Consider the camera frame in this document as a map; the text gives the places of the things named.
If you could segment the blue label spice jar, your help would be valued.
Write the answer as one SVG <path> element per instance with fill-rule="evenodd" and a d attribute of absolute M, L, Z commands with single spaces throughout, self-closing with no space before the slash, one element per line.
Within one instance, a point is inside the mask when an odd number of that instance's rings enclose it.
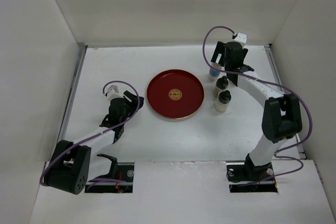
<path fill-rule="evenodd" d="M 222 66 L 218 63 L 212 62 L 209 69 L 208 78 L 211 82 L 216 81 L 221 74 Z"/>

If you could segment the brown condiment bottle black cap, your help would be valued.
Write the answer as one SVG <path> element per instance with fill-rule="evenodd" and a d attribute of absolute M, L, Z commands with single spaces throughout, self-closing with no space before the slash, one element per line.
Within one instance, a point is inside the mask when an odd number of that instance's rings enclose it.
<path fill-rule="evenodd" d="M 216 83 L 215 83 L 215 88 L 213 91 L 213 95 L 214 97 L 218 97 L 218 94 L 222 91 L 225 91 L 228 87 L 228 79 L 226 76 L 222 76 L 220 78 L 217 79 Z"/>

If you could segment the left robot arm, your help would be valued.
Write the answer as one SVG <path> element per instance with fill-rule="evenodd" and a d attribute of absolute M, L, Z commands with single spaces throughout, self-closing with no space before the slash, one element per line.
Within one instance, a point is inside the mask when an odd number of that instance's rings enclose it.
<path fill-rule="evenodd" d="M 133 191 L 134 164 L 120 163 L 103 149 L 116 143 L 125 123 L 143 107 L 144 98 L 125 91 L 106 93 L 108 114 L 91 135 L 75 141 L 57 143 L 40 184 L 74 195 L 87 193 L 130 193 Z"/>

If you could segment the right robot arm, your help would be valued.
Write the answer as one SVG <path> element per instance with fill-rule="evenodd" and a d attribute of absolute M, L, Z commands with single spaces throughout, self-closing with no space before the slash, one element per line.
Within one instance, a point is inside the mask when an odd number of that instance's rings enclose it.
<path fill-rule="evenodd" d="M 245 90 L 264 109 L 262 137 L 257 146 L 247 155 L 244 175 L 257 179 L 270 164 L 274 153 L 288 140 L 302 130 L 299 99 L 292 93 L 285 94 L 273 88 L 273 83 L 261 80 L 255 70 L 244 64 L 248 49 L 239 42 L 219 41 L 211 58 L 218 63 L 227 78 L 237 87 Z"/>

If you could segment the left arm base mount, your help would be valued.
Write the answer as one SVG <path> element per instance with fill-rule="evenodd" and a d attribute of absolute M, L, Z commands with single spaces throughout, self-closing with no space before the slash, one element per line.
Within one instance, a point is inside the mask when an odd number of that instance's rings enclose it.
<path fill-rule="evenodd" d="M 98 154 L 90 162 L 85 193 L 132 193 L 134 170 L 135 163 L 120 163 L 115 157 Z"/>

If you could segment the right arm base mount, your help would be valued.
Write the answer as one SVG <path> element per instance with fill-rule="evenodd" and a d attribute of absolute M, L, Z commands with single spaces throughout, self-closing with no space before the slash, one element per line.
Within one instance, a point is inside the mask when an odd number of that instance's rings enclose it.
<path fill-rule="evenodd" d="M 277 193 L 274 178 L 263 180 L 274 174 L 272 164 L 261 168 L 252 168 L 244 163 L 227 163 L 226 177 L 231 193 Z"/>

